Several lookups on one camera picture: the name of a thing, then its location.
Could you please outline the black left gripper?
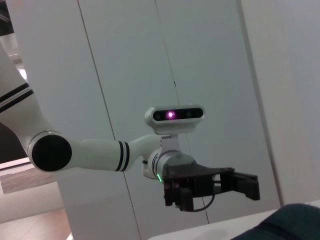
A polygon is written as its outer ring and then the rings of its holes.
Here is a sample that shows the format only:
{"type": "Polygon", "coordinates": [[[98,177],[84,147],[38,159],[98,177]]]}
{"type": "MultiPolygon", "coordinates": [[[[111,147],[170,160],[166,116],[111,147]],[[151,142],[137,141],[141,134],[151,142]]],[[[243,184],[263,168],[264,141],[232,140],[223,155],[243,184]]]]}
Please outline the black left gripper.
{"type": "Polygon", "coordinates": [[[162,173],[164,203],[169,207],[175,205],[181,211],[194,211],[194,198],[211,196],[208,204],[198,211],[211,206],[218,193],[215,176],[220,175],[221,193],[238,192],[247,198],[258,201],[260,186],[257,175],[234,172],[232,167],[206,167],[198,163],[166,165],[162,173]]]}

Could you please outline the dark blue insulated bag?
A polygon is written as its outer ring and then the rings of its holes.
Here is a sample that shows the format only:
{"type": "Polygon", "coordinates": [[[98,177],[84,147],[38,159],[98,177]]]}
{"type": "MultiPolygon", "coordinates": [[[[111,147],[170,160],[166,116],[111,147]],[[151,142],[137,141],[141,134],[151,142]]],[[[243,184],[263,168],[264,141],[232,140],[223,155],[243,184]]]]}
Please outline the dark blue insulated bag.
{"type": "Polygon", "coordinates": [[[320,208],[285,205],[231,240],[320,240],[320,208]]]}

